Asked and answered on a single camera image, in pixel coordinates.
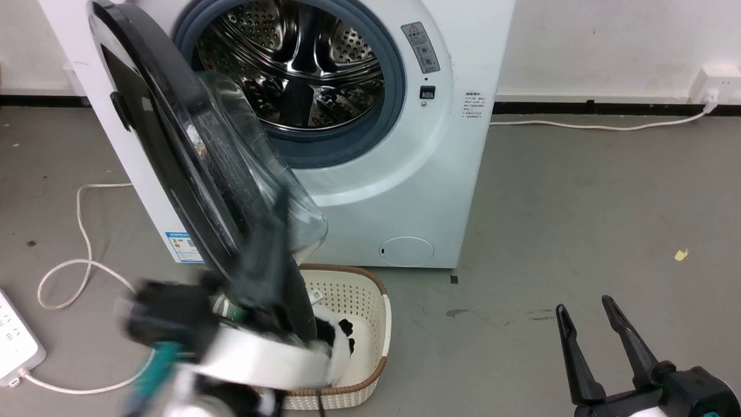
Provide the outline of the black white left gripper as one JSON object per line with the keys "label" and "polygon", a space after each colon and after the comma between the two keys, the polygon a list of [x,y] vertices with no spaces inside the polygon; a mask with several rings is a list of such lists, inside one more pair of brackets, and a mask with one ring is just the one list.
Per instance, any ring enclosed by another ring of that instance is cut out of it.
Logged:
{"label": "black white left gripper", "polygon": [[239,319],[218,314],[214,287],[144,280],[117,309],[124,331],[150,348],[133,394],[155,396],[178,373],[227,386],[275,392],[312,390],[340,381],[351,359],[351,324],[320,305],[306,314],[316,334],[304,342],[288,325],[283,291],[289,253],[289,190],[254,219],[230,282]]}

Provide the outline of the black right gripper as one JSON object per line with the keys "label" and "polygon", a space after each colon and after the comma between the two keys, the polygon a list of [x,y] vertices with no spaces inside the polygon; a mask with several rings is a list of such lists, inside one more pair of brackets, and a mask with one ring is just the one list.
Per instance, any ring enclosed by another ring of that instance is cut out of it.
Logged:
{"label": "black right gripper", "polygon": [[566,306],[556,307],[559,340],[575,416],[738,416],[739,398],[730,385],[703,367],[678,371],[659,362],[635,327],[609,295],[601,304],[612,330],[619,335],[632,368],[632,391],[606,395],[593,377],[577,341]]}

